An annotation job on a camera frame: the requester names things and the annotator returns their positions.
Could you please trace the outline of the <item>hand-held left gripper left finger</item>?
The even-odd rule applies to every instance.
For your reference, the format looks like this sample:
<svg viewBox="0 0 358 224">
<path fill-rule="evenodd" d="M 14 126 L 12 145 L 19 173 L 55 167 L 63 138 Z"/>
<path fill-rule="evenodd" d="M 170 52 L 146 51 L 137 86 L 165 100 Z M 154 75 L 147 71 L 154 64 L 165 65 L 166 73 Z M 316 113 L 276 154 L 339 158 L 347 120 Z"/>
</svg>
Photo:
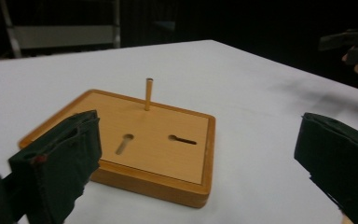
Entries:
<svg viewBox="0 0 358 224">
<path fill-rule="evenodd" d="M 102 156 L 95 110 L 64 119 L 9 158 L 13 216 L 30 224 L 62 224 L 99 168 Z"/>
</svg>

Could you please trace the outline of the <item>metal stand frame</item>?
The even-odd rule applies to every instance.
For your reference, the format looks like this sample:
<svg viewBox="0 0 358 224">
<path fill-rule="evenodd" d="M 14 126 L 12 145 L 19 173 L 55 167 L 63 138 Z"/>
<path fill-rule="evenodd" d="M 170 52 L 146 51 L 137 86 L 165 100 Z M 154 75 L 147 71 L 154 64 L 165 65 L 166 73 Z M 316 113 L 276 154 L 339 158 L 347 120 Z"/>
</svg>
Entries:
<svg viewBox="0 0 358 224">
<path fill-rule="evenodd" d="M 107 2 L 113 12 L 112 23 L 109 25 L 14 25 L 7 7 L 7 0 L 0 0 L 0 8 L 13 56 L 21 58 L 22 51 L 30 49 L 90 46 L 120 48 L 120 0 L 87 1 Z"/>
</svg>

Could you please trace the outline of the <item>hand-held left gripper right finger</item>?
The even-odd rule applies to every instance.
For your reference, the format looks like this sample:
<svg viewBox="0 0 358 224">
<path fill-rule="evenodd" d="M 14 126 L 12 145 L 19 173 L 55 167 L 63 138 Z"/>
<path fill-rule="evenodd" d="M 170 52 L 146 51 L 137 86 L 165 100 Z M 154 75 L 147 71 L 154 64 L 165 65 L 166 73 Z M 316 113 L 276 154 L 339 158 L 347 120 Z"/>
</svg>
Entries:
<svg viewBox="0 0 358 224">
<path fill-rule="evenodd" d="M 310 180 L 358 224 L 358 131 L 318 114 L 306 113 L 294 154 Z"/>
</svg>

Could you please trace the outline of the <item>wooden peg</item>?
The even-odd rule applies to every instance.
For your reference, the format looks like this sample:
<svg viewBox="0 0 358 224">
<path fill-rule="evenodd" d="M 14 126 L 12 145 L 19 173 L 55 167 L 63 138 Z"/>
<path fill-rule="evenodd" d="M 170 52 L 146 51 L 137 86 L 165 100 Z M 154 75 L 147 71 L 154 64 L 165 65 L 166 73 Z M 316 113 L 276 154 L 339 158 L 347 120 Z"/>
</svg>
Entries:
<svg viewBox="0 0 358 224">
<path fill-rule="evenodd" d="M 145 83 L 145 111 L 150 110 L 153 83 L 154 83 L 153 78 L 148 77 L 146 79 L 146 83 Z"/>
</svg>

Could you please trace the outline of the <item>wooden base board with slots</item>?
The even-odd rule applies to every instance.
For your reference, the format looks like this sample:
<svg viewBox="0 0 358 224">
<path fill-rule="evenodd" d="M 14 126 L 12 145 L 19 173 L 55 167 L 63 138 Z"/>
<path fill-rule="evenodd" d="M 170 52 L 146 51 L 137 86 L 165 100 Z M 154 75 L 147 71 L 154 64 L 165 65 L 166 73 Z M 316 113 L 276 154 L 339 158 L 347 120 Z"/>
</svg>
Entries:
<svg viewBox="0 0 358 224">
<path fill-rule="evenodd" d="M 90 90 L 25 135 L 25 148 L 74 114 L 95 110 L 103 155 L 91 180 L 201 208 L 213 176 L 215 118 L 107 91 Z"/>
</svg>

